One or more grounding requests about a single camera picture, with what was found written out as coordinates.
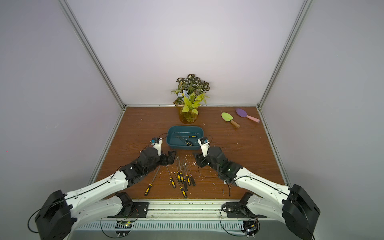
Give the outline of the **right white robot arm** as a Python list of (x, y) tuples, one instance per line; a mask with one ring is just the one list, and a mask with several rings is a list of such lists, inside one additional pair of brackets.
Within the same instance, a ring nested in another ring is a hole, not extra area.
[(246, 189), (245, 209), (253, 215), (262, 215), (284, 223), (302, 240), (313, 240), (321, 214), (310, 195), (299, 185), (280, 185), (262, 178), (242, 165), (228, 160), (219, 147), (203, 147), (194, 155), (199, 167), (214, 169), (219, 179), (229, 185)]

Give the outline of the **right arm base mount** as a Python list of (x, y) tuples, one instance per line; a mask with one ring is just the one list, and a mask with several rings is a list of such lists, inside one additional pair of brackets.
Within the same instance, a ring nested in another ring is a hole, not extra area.
[(263, 215), (253, 214), (247, 207), (248, 200), (253, 196), (254, 194), (246, 192), (239, 202), (226, 202), (222, 205), (222, 209), (228, 218), (266, 218)]

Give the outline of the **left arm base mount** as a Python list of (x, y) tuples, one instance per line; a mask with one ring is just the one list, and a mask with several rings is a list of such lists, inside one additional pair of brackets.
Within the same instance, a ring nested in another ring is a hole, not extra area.
[(115, 194), (122, 202), (122, 209), (117, 215), (108, 218), (146, 218), (149, 202), (133, 201), (126, 192)]

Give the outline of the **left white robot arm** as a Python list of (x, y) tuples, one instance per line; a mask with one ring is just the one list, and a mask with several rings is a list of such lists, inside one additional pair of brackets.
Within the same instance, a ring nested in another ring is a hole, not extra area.
[(141, 182), (157, 167), (172, 165), (176, 154), (176, 151), (164, 154), (156, 148), (147, 148), (136, 160), (98, 182), (67, 193), (61, 190), (51, 193), (32, 214), (36, 233), (42, 240), (63, 240), (82, 225), (122, 214), (132, 206), (125, 189)]

